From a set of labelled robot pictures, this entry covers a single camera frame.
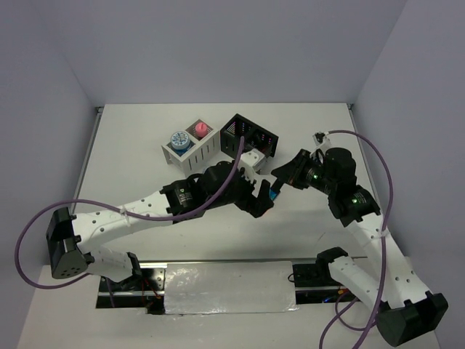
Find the blue highlighter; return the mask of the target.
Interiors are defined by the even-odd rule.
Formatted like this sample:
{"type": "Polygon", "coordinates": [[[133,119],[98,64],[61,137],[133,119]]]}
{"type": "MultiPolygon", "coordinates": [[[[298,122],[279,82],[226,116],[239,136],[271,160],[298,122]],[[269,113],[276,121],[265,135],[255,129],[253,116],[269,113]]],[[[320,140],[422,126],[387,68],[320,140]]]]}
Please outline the blue highlighter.
{"type": "Polygon", "coordinates": [[[274,183],[270,186],[270,199],[274,201],[279,195],[281,188],[283,187],[283,182],[279,179],[276,179],[274,183]]]}

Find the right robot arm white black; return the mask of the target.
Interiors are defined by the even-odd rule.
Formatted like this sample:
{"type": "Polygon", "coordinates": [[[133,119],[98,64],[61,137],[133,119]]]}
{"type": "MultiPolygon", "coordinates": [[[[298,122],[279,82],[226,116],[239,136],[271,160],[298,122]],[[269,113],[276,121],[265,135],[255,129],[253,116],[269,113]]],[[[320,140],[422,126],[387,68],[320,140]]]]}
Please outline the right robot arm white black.
{"type": "Polygon", "coordinates": [[[314,188],[328,197],[331,214],[351,233],[378,273],[373,278],[340,248],[318,255],[317,279],[342,284],[376,312],[372,322],[392,347],[437,328],[448,309],[416,275],[392,235],[382,230],[384,216],[369,191],[357,184],[356,162],[345,148],[300,150],[272,171],[277,182],[300,190],[314,188]]]}

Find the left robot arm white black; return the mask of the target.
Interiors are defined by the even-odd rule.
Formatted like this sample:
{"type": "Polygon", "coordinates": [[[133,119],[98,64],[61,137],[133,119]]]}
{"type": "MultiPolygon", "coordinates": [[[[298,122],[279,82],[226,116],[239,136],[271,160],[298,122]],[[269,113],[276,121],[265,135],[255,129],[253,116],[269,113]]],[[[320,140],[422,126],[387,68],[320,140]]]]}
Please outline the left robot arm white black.
{"type": "Polygon", "coordinates": [[[46,232],[52,278],[90,273],[116,281],[124,289],[136,289],[142,281],[137,256],[111,251],[107,243],[141,230],[197,219],[209,209],[228,204],[261,217],[274,203],[268,180],[261,181],[257,194],[255,185],[244,168],[220,161],[126,205],[81,214],[61,207],[53,212],[46,232]]]}

